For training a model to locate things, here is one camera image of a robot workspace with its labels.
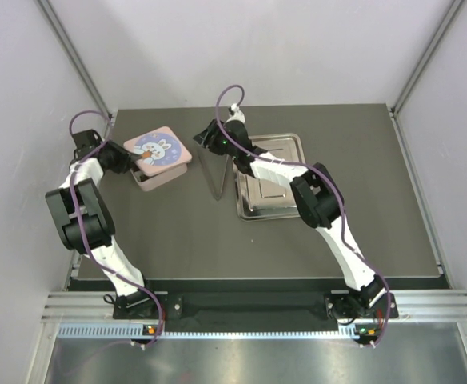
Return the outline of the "silver tin lid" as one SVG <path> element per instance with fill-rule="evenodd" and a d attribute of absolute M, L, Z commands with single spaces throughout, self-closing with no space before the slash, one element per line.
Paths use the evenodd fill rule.
<path fill-rule="evenodd" d="M 123 143 L 123 147 L 139 156 L 135 161 L 136 166 L 147 177 L 183 166 L 192 160 L 191 153 L 168 126 L 131 138 Z"/>

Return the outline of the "steel tongs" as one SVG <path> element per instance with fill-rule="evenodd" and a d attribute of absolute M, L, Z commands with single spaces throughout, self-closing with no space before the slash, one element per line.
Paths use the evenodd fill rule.
<path fill-rule="evenodd" d="M 206 185 L 215 201 L 220 201 L 226 188 L 230 158 L 218 157 L 204 148 L 197 149 L 198 162 L 206 180 Z"/>

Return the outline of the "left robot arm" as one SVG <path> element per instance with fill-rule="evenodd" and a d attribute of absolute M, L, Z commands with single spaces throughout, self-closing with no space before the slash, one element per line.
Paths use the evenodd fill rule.
<path fill-rule="evenodd" d="M 45 195 L 63 246 L 96 262 L 113 283 L 116 297 L 105 297 L 124 315 L 154 315 L 159 299 L 145 284 L 115 239 L 115 225 L 98 186 L 106 171 L 124 174 L 140 158 L 90 130 L 73 136 L 75 150 L 66 180 Z"/>

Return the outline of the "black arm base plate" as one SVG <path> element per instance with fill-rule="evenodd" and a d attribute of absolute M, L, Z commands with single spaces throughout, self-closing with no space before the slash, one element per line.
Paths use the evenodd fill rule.
<path fill-rule="evenodd" d="M 395 297 L 379 298 L 364 307 L 355 295 L 346 291 L 319 292 L 162 292 L 156 294 L 162 318 L 190 318 L 200 313 L 212 314 L 294 314 L 304 311 L 319 319 L 383 319 L 385 312 L 399 316 Z"/>

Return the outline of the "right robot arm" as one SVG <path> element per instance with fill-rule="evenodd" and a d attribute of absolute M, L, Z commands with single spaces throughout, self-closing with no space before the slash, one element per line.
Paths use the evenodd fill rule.
<path fill-rule="evenodd" d="M 290 190 L 301 220 L 325 239 L 341 267 L 353 311 L 359 317 L 380 314 L 383 322 L 389 320 L 389 285 L 362 255 L 350 232 L 344 198 L 324 165 L 279 158 L 255 146 L 245 124 L 234 120 L 213 120 L 193 140 L 213 154 L 230 156 L 241 173 Z"/>

